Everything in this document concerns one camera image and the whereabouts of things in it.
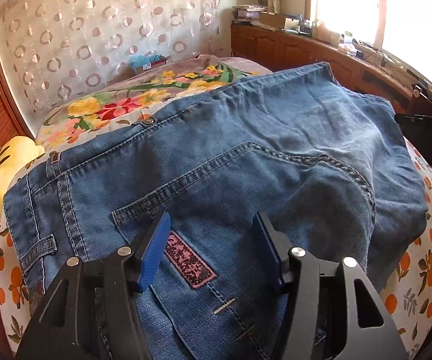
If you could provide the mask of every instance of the denim fabric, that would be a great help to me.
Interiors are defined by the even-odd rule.
[[[26,272],[28,288],[48,287],[72,255],[107,256],[167,210],[216,277],[192,289],[163,257],[138,300],[154,358],[268,359],[286,297],[266,284],[257,211],[318,258],[356,258],[377,288],[424,231],[422,180],[393,115],[321,63],[177,100],[152,125],[61,152],[4,198],[20,256],[50,235],[57,244]]]

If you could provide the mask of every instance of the leather label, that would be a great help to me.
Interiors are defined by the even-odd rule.
[[[174,231],[170,232],[164,254],[194,290],[216,277],[208,264]]]

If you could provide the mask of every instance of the cable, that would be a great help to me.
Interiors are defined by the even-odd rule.
[[[391,71],[391,74],[385,73],[385,72],[382,70],[382,68],[383,68],[383,63],[384,63],[384,62],[389,62],[389,60],[387,59],[386,54],[384,54],[381,50],[377,50],[377,51],[375,51],[375,52],[372,52],[371,54],[369,54],[367,57],[364,58],[364,61],[367,61],[367,59],[368,59],[369,57],[373,56],[374,54],[381,54],[381,55],[382,55],[382,61],[381,61],[381,63],[379,64],[379,66],[378,66],[377,64],[374,64],[374,66],[376,66],[376,68],[380,68],[382,74],[389,75],[391,78],[395,79],[395,80],[396,80],[398,83],[400,83],[402,86],[405,86],[405,85],[401,82],[401,80],[399,79],[399,76],[398,76],[397,73],[394,71],[394,68],[393,68],[391,65],[389,65],[389,66],[387,67],[387,69]]]

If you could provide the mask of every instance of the window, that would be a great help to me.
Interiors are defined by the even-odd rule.
[[[432,0],[312,1],[312,18],[352,32],[432,81]]]

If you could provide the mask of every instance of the floral bedspread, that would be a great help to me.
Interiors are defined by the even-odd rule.
[[[73,143],[82,133],[97,131],[110,120],[125,114],[139,111],[140,118],[144,119],[169,100],[211,91],[241,77],[261,74],[260,71],[241,71],[222,61],[204,55],[183,63],[162,66],[66,103],[44,121],[36,144],[49,150],[61,143]]]

